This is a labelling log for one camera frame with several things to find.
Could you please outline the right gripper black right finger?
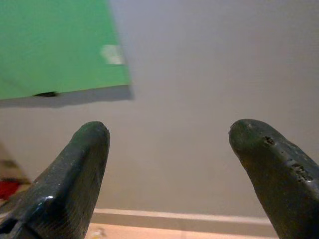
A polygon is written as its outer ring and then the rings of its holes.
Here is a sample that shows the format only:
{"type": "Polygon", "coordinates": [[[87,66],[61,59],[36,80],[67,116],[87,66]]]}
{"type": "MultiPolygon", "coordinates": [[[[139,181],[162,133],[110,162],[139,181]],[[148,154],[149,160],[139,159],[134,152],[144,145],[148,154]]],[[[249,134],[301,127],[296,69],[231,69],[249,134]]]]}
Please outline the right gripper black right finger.
{"type": "Polygon", "coordinates": [[[319,166],[269,124],[240,119],[229,143],[281,239],[319,237],[319,166]]]}

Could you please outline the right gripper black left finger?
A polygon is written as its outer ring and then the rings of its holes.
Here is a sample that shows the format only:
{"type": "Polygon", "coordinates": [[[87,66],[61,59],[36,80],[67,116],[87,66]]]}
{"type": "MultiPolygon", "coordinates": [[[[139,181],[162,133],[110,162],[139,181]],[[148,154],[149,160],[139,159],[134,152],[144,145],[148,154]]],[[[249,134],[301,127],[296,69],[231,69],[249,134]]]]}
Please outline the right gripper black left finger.
{"type": "Polygon", "coordinates": [[[0,224],[2,239],[83,239],[105,173],[110,133],[82,125],[0,224]]]}

